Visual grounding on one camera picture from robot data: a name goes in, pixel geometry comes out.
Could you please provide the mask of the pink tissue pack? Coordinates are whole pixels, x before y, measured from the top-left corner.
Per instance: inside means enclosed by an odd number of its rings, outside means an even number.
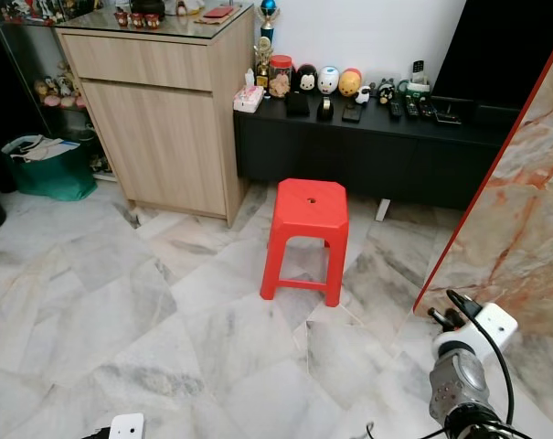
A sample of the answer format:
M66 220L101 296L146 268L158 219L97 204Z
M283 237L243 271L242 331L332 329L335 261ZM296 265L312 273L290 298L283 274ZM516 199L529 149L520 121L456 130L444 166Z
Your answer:
M255 113L265 96L265 88L258 84L254 71L247 70L244 74L244 87L233 97L234 112Z

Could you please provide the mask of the red lidded clear jar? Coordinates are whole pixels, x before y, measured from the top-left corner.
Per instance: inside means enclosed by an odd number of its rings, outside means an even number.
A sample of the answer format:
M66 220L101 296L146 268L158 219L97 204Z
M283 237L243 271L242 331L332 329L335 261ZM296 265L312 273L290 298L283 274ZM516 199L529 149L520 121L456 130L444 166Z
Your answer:
M294 64L288 55L272 55L269 59L268 93L273 99L284 99L292 90Z

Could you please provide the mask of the light wooden cabinet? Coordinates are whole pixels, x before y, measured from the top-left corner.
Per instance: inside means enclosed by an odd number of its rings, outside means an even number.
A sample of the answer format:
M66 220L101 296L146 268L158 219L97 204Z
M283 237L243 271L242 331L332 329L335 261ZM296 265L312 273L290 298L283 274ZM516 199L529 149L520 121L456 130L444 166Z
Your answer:
M165 18L121 27L111 8L72 18L56 37L126 200L235 219L235 93L252 66L258 9L236 0L221 24Z

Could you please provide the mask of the green white holder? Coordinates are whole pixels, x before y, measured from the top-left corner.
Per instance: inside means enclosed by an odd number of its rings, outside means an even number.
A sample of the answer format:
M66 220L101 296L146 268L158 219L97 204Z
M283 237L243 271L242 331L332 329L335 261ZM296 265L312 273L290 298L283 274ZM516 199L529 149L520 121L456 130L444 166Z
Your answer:
M427 72L425 71L425 61L419 59L411 64L410 79L407 80L406 91L414 93L415 96L425 95L430 92L431 85L428 80Z

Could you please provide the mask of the flat black key fob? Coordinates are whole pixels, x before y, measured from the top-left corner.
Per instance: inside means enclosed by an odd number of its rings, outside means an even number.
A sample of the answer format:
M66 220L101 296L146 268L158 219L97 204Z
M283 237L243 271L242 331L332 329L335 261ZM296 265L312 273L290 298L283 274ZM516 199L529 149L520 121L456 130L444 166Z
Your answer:
M342 118L343 122L359 123L361 116L363 116L363 111L363 104L347 102L346 106L342 109L342 113L340 113L340 118Z

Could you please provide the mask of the white robed figurine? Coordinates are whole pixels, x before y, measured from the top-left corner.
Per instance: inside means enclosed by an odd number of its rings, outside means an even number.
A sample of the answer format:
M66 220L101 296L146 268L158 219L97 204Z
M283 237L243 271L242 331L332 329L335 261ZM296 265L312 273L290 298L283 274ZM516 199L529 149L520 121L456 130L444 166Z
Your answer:
M206 0L164 0L168 16L197 16L204 11Z

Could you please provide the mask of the black pouch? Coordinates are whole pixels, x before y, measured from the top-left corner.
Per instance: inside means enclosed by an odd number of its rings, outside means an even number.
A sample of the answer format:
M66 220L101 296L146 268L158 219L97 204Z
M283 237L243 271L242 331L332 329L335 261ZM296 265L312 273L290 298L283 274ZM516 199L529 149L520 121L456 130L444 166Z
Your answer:
M285 96L285 114L287 117L308 117L310 114L308 96L299 91L290 91Z

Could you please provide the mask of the black low console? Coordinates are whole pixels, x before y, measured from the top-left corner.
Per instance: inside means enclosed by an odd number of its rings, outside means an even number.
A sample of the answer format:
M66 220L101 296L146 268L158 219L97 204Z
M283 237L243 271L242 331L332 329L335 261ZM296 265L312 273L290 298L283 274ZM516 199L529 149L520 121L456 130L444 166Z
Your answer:
M334 116L319 121L319 103L318 95L306 97L303 116L289 116L276 99L235 112L239 175L335 181L351 194L465 210L510 133L504 126L396 118L373 106L348 122L343 99L333 99Z

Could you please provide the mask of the black television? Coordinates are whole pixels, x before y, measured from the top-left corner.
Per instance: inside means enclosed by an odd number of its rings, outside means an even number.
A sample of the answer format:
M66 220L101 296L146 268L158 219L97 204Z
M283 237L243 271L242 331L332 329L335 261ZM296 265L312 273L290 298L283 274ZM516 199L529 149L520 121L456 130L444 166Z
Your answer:
M519 110L553 51L553 0L465 0L431 93Z

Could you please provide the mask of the small gold trophy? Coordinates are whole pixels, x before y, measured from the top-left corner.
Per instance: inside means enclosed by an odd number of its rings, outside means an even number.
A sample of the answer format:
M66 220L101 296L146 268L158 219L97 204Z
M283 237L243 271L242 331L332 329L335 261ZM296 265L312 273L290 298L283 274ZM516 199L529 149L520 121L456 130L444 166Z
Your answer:
M267 88L271 82L271 56L273 53L271 38L259 38L258 43L254 47L255 68L254 68L254 84L260 85L261 88Z

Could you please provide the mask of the red envelope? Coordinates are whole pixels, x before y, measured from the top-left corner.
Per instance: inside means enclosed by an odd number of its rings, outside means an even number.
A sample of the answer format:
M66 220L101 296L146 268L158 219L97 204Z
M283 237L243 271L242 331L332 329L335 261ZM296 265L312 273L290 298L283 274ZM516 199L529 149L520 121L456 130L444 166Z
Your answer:
M218 7L209 8L200 18L202 20L217 20L217 18L229 17L234 11L234 5L218 5Z

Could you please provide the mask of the flat brown board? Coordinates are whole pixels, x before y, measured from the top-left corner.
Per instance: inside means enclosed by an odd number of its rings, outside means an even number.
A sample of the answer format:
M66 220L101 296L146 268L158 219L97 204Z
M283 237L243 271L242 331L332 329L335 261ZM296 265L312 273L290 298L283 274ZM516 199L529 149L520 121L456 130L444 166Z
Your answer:
M241 9L239 5L214 5L209 7L200 17L197 18L197 24L220 25L226 24L236 12Z

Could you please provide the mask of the red plastic stool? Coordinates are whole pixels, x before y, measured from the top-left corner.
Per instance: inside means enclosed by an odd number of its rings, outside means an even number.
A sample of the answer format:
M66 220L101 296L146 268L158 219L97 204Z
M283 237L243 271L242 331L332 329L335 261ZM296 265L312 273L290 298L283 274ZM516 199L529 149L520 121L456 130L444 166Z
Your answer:
M283 279L282 263L291 238L322 240L327 255L322 282ZM288 178L277 184L273 204L271 234L261 281L260 297L272 300L276 290L296 288L318 290L324 305L335 308L342 297L347 242L350 237L350 212L346 188L335 181Z

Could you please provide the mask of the marble table with red edge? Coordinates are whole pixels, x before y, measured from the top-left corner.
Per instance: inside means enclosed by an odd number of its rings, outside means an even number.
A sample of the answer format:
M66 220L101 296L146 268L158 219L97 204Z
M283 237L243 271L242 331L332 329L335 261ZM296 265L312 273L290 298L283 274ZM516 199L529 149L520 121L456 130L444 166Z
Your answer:
M411 311L447 308L446 290L500 305L523 335L553 337L553 50Z

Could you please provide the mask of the green bag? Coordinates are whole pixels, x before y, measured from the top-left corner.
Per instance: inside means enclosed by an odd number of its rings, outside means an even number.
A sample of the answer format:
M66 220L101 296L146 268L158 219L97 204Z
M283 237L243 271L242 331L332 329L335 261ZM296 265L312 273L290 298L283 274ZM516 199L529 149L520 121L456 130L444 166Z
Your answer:
M0 154L22 193L79 201L97 189L80 143L45 135L21 135L2 146Z

